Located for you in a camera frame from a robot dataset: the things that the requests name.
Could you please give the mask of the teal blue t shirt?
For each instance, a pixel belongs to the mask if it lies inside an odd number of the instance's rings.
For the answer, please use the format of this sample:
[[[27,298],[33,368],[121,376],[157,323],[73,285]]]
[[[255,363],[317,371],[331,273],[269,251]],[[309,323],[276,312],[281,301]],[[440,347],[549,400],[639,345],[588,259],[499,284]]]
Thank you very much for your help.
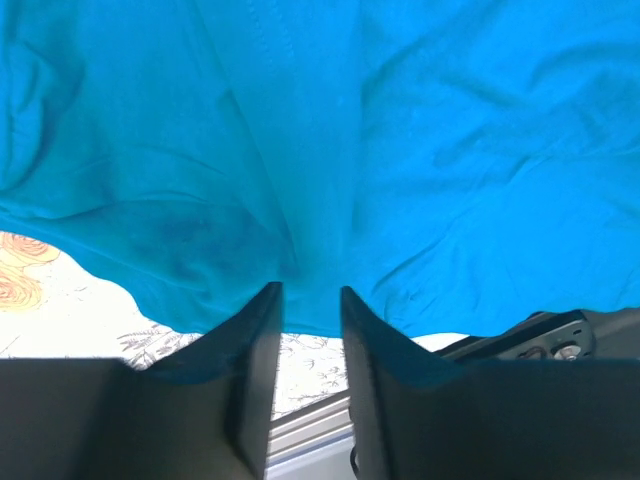
[[[5,1],[1,227],[204,333],[639,303],[635,1]]]

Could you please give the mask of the aluminium front rail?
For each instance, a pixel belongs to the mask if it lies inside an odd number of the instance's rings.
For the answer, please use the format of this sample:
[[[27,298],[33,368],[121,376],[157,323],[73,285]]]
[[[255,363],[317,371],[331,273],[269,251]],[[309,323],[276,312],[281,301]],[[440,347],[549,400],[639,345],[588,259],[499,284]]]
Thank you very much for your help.
[[[354,447],[349,395],[342,391],[272,422],[269,480],[350,480]]]

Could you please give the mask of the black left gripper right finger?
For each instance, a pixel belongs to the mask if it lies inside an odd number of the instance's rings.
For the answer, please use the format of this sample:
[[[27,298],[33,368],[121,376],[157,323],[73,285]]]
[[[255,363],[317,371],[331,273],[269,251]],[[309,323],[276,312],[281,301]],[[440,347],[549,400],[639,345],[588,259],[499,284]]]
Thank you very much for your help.
[[[635,479],[639,363],[432,353],[351,289],[341,321],[360,479]]]

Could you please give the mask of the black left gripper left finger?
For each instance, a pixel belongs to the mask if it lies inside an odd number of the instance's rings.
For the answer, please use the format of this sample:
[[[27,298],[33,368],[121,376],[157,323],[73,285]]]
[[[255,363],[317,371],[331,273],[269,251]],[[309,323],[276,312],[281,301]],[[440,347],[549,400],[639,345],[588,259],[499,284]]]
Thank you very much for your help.
[[[1,363],[5,479],[260,479],[283,288],[144,370],[117,359]]]

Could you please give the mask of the floral patterned table mat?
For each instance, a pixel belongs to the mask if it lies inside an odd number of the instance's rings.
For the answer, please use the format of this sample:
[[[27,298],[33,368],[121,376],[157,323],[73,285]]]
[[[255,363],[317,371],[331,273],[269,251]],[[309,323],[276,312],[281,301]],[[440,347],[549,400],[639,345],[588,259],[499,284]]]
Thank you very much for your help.
[[[119,358],[145,369],[197,338],[147,319],[124,289],[92,276],[57,248],[2,233],[2,357]],[[282,336],[274,417],[346,387],[341,340]]]

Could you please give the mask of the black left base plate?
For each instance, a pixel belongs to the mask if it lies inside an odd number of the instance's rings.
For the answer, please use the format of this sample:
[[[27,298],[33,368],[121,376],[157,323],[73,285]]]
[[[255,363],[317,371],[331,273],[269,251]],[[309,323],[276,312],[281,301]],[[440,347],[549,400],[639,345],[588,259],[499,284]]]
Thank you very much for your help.
[[[466,337],[436,352],[459,363],[500,360],[637,359],[639,310],[537,313],[496,337]]]

